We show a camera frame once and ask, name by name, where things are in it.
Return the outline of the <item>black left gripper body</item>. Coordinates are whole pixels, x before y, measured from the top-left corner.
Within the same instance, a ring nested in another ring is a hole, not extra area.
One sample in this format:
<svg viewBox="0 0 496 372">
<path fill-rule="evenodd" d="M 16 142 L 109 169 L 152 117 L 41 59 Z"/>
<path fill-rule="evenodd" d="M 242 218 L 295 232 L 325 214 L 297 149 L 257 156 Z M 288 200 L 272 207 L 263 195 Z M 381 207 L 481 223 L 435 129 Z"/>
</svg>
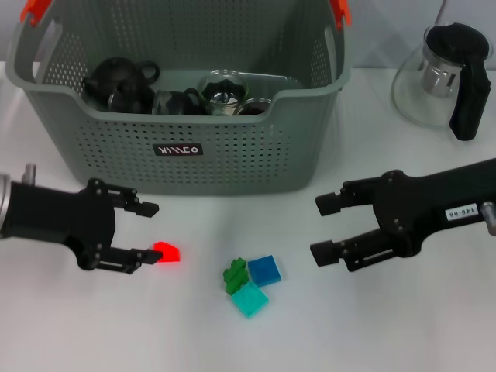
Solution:
<svg viewBox="0 0 496 372">
<path fill-rule="evenodd" d="M 87 187 L 69 193 L 11 183 L 7 237 L 69 248 L 83 270 L 94 270 L 112 244 L 115 211 L 110 199 Z"/>
</svg>

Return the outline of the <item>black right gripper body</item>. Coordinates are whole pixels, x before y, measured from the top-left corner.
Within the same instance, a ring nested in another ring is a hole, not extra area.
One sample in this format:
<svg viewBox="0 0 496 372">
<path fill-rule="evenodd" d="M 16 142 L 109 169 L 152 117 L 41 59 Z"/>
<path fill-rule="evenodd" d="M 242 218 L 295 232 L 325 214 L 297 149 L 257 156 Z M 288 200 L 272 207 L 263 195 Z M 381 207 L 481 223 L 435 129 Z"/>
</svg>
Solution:
<svg viewBox="0 0 496 372">
<path fill-rule="evenodd" d="M 399 257 L 417 255 L 434 233 L 483 222 L 481 206 L 495 203 L 495 160 L 410 177 L 384 174 L 374 192 L 374 214 Z"/>
</svg>

